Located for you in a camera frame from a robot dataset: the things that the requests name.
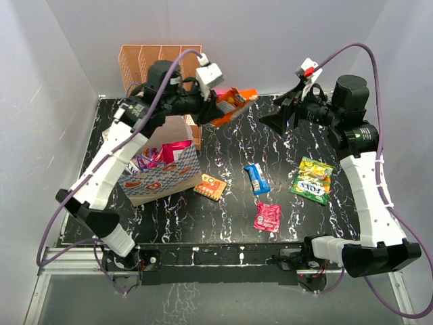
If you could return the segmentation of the orange Fox's candy bag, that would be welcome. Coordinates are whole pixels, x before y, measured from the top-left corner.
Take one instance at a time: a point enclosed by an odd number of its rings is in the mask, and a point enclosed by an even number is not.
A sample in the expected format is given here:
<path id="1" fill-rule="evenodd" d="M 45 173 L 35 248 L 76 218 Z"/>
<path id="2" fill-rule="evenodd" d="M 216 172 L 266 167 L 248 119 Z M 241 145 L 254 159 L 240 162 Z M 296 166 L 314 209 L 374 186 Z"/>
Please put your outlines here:
<path id="1" fill-rule="evenodd" d="M 221 118 L 216 118 L 210 122 L 214 127 L 220 127 L 239 118 L 258 98 L 255 89 L 238 91 L 231 88 L 229 91 L 219 96 L 216 101 L 217 108 L 223 112 Z"/>

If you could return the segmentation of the magenta silver snack bag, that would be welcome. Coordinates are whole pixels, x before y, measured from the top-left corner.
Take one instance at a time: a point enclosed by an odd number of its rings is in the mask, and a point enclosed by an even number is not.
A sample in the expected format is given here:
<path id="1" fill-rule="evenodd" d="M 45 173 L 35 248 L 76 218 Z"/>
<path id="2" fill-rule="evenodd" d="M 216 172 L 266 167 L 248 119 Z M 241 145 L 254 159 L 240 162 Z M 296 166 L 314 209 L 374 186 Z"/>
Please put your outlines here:
<path id="1" fill-rule="evenodd" d="M 163 144 L 159 151 L 153 155 L 151 161 L 147 164 L 149 168 L 156 167 L 158 165 L 169 165 L 176 161 L 184 149 L 191 146 L 191 140 L 184 140 L 179 142 L 173 142 L 169 144 Z"/>

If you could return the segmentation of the white checkered paper bag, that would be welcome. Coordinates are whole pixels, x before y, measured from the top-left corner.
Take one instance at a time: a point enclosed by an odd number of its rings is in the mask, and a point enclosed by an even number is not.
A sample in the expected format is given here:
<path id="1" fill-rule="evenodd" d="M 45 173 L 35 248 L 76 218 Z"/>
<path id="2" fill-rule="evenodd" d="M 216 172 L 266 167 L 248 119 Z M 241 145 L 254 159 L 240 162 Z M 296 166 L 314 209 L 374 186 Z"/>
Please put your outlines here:
<path id="1" fill-rule="evenodd" d="M 191 140 L 180 157 L 169 165 L 158 165 L 135 175 L 122 173 L 117 184 L 122 188 L 133 206 L 181 192 L 202 183 L 202 172 L 198 162 L 196 145 L 191 127 L 180 116 L 169 116 L 165 124 L 157 128 L 146 144 L 139 150 L 161 148 L 163 144 Z"/>

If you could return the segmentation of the blue wafer bar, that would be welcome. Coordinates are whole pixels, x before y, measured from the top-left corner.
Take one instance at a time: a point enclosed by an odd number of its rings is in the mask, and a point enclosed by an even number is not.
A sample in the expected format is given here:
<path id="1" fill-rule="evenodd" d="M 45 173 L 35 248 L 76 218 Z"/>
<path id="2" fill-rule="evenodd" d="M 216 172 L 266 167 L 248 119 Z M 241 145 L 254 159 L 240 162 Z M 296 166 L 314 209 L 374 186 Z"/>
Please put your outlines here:
<path id="1" fill-rule="evenodd" d="M 263 170 L 258 163 L 244 167 L 248 173 L 254 195 L 266 194 L 271 191 L 269 182 L 266 180 Z"/>

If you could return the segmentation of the green Fox's candy bag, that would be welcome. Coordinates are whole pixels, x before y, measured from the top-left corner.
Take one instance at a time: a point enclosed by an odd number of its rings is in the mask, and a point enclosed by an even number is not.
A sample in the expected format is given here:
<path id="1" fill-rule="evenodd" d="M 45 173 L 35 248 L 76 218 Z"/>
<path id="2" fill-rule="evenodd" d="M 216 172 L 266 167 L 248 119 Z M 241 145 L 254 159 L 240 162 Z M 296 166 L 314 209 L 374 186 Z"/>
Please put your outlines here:
<path id="1" fill-rule="evenodd" d="M 325 206 L 329 200 L 333 171 L 331 165 L 304 156 L 290 192 Z"/>

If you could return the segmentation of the pink candy pack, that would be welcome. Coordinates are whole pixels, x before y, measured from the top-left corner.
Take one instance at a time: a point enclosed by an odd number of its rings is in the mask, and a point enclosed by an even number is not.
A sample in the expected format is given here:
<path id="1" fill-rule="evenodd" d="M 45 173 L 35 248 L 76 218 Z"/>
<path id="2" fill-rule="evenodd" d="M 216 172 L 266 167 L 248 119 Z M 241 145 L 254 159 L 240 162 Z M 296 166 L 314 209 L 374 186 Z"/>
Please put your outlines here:
<path id="1" fill-rule="evenodd" d="M 258 202 L 254 228 L 266 232 L 278 233 L 280 229 L 280 217 L 280 205 Z"/>

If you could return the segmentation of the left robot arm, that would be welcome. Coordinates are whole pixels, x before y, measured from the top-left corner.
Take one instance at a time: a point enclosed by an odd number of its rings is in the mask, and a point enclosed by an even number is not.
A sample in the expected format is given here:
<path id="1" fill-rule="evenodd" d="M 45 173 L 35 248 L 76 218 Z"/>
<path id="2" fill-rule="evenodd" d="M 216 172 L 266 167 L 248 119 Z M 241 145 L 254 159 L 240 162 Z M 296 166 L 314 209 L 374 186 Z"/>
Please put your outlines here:
<path id="1" fill-rule="evenodd" d="M 223 82 L 219 66 L 204 56 L 194 77 L 183 78 L 178 62 L 158 60 L 147 80 L 121 100 L 109 128 L 108 138 L 91 164 L 69 189 L 56 194 L 60 206 L 83 223 L 115 255 L 125 270 L 139 264 L 135 241 L 120 224 L 117 213 L 107 208 L 108 199 L 131 159 L 161 128 L 169 116 L 189 114 L 203 125 L 222 117 L 213 87 Z"/>

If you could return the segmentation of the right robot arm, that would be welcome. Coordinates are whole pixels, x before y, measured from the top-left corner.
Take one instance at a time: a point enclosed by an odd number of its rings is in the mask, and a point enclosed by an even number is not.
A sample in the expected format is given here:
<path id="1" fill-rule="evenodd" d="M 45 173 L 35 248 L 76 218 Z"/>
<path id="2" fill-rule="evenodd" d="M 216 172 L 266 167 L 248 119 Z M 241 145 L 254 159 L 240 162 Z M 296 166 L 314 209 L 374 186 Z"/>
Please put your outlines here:
<path id="1" fill-rule="evenodd" d="M 376 157 L 379 132 L 364 118 L 368 98 L 367 81 L 362 77 L 338 77 L 331 97 L 319 84 L 301 77 L 295 88 L 274 100 L 279 112 L 260 118 L 279 135 L 286 132 L 290 118 L 295 127 L 300 120 L 327 127 L 327 138 L 355 200 L 359 240 L 307 236 L 295 258 L 311 269 L 328 260 L 344 267 L 353 278 L 397 272 L 421 257 L 420 245 L 408 241 L 388 210 L 390 203 L 382 200 L 386 184 Z"/>

